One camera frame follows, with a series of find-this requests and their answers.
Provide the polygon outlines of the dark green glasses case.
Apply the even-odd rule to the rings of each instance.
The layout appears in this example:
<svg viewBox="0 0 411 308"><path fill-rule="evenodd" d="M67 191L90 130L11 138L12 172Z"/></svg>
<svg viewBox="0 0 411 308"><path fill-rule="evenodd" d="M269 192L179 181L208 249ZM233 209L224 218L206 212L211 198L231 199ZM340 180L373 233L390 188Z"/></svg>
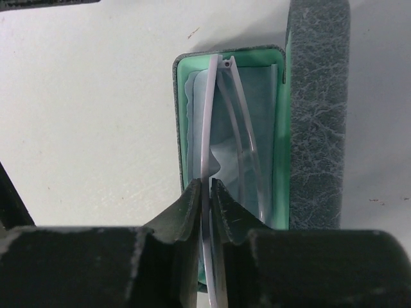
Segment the dark green glasses case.
<svg viewBox="0 0 411 308"><path fill-rule="evenodd" d="M290 232L280 251L300 277L333 278L342 261L337 241L342 206L349 75L347 1L292 1L285 63L291 89L286 132L290 150Z"/></svg>

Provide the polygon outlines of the light blue cleaning cloth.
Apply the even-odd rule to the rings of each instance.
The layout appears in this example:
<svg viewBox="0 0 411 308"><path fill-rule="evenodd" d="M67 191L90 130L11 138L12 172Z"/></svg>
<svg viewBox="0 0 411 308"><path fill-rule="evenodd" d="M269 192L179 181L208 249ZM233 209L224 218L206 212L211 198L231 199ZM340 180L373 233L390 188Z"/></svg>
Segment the light blue cleaning cloth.
<svg viewBox="0 0 411 308"><path fill-rule="evenodd" d="M274 214L273 206L273 166L274 166L274 121L277 87L277 66L240 67L238 69L245 93L247 108L254 131L259 165L260 180L264 188L264 208L266 223L270 223ZM202 112L206 93L207 70L193 71L184 84L184 93L188 100L186 117L188 129L186 140L187 180L200 178L200 143L202 134ZM229 73L222 73L224 85L232 101L232 108L240 133L243 159L244 191L239 194L238 153L235 134L227 111L225 100L216 89L214 93L211 121L210 161L211 177L220 179L231 196L245 206L253 215L259 215L256 176L252 163L249 138L236 98L236 91Z"/></svg>

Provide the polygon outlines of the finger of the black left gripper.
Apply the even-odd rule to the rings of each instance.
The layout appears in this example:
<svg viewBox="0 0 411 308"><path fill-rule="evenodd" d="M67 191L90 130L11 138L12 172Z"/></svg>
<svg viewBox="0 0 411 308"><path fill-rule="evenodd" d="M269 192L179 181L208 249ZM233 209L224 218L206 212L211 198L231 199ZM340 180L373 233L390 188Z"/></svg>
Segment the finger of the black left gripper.
<svg viewBox="0 0 411 308"><path fill-rule="evenodd" d="M10 177L1 165L1 223L4 228L34 226L26 206L15 189Z"/></svg>
<svg viewBox="0 0 411 308"><path fill-rule="evenodd" d="M100 0L1 0L1 7L53 7L98 3Z"/></svg>

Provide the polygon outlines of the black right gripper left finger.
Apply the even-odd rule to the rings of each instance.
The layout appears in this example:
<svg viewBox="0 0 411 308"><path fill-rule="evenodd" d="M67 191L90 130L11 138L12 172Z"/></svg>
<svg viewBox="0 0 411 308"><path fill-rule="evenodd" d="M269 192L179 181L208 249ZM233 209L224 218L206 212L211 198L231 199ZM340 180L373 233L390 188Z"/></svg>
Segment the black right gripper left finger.
<svg viewBox="0 0 411 308"><path fill-rule="evenodd" d="M2 307L195 307L201 183L141 227L20 227L1 240Z"/></svg>

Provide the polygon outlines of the white sunglasses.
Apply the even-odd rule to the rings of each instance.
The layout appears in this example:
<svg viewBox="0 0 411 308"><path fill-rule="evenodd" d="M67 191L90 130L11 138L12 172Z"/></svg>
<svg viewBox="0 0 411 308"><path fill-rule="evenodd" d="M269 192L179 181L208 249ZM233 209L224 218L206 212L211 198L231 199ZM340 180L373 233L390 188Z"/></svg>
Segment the white sunglasses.
<svg viewBox="0 0 411 308"><path fill-rule="evenodd" d="M223 59L222 55L211 55L207 72L207 81L202 110L201 144L193 149L199 151L200 179L202 184L202 251L204 259L205 279L209 303L218 307L215 280L214 239L212 230L212 210L210 201L210 178L215 174L229 176L227 160L220 162L211 151L212 145L226 155L227 159L237 154L238 192L240 202L245 200L245 163L240 127L234 105L238 106L243 118L245 134L249 144L251 166L256 181L259 219L265 219L265 193L261 178L261 167L258 147L250 118L247 100L243 90L235 57Z"/></svg>

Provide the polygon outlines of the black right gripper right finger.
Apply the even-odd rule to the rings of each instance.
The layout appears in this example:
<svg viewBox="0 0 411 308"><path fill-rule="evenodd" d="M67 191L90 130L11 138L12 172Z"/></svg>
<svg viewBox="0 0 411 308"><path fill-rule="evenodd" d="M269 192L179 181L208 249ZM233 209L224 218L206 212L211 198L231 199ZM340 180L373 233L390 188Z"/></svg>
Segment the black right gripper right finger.
<svg viewBox="0 0 411 308"><path fill-rule="evenodd" d="M379 230L273 230L211 184L213 307L409 307L410 261Z"/></svg>

